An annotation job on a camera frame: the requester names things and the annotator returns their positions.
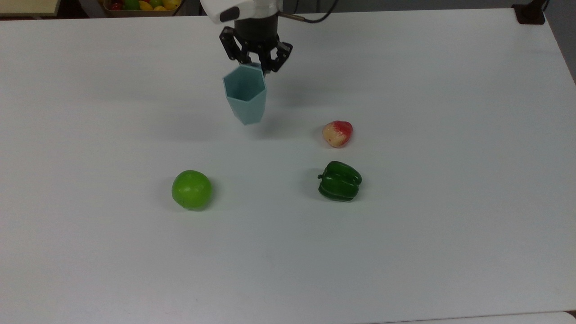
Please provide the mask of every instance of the bell pepper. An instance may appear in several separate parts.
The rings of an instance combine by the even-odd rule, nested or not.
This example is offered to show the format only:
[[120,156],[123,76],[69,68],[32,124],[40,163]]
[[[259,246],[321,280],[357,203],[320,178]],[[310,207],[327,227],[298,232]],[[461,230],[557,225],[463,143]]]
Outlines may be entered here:
[[328,163],[324,173],[318,176],[322,179],[318,191],[328,199],[336,201],[351,201],[358,194],[358,186],[362,177],[353,167],[338,161]]

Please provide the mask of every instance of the light blue cup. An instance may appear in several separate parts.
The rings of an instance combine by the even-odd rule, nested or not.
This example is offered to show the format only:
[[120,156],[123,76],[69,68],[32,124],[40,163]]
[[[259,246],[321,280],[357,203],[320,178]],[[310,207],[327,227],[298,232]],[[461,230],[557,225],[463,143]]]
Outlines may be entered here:
[[226,98],[242,124],[259,123],[266,107],[266,83],[259,65],[240,65],[223,78]]

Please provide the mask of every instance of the black cable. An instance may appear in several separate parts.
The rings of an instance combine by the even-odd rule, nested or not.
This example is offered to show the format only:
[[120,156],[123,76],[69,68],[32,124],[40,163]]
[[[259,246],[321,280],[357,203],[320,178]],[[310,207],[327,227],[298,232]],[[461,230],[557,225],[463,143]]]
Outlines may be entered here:
[[328,16],[330,16],[330,14],[332,13],[332,11],[334,11],[334,8],[336,8],[336,5],[338,4],[338,0],[334,0],[334,3],[332,4],[332,6],[330,7],[330,9],[328,9],[328,12],[326,12],[326,14],[324,15],[324,17],[320,18],[320,19],[316,19],[316,20],[310,20],[310,19],[306,19],[304,18],[304,22],[307,22],[308,24],[316,24],[318,22],[322,22],[324,21],[326,18],[328,18]]

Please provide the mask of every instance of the yellow fruit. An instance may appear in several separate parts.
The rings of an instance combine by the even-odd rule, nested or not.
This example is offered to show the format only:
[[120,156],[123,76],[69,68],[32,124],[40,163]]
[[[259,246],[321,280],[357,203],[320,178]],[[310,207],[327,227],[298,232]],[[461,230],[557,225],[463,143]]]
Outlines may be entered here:
[[162,2],[164,3],[164,8],[166,8],[166,10],[174,10],[180,5],[179,0],[162,0]]
[[150,4],[146,1],[138,1],[138,3],[140,3],[140,10],[146,10],[146,11],[154,10],[154,8],[152,8],[152,6],[150,6]]

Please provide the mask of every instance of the hexagonal cup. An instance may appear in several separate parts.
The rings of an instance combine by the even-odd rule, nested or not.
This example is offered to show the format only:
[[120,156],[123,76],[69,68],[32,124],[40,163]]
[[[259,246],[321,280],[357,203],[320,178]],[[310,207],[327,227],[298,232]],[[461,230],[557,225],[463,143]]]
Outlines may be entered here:
[[266,83],[262,69],[240,65],[223,78],[226,99],[244,125],[259,123],[266,107]]

